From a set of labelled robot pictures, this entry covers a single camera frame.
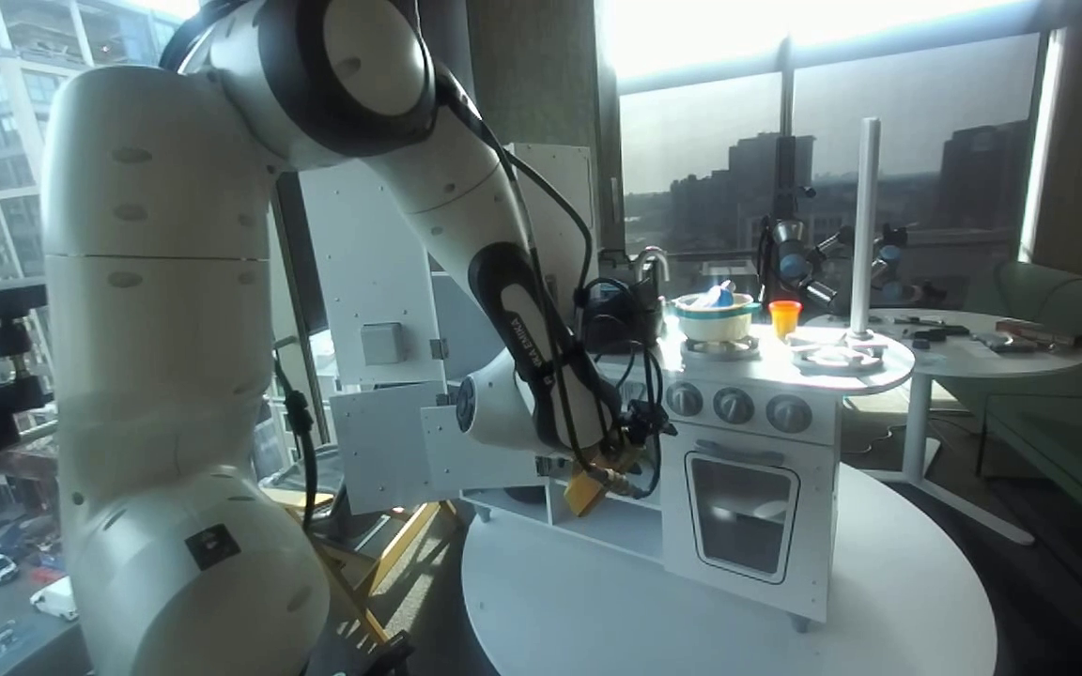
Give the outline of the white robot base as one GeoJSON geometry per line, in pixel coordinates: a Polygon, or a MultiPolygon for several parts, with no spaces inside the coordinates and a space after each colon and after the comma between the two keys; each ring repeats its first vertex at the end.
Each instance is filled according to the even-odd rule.
{"type": "Polygon", "coordinates": [[[93,66],[58,95],[58,482],[93,676],[301,676],[332,616],[315,548],[251,482],[275,178],[204,75],[93,66]]]}

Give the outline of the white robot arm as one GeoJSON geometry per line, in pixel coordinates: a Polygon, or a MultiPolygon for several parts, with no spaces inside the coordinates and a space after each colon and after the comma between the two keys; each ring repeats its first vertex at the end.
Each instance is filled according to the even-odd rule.
{"type": "Polygon", "coordinates": [[[207,0],[162,47],[167,70],[221,80],[251,136],[290,170],[365,163],[457,276],[529,390],[535,435],[591,473],[636,423],[544,289],[514,163],[464,82],[391,0],[207,0]]]}

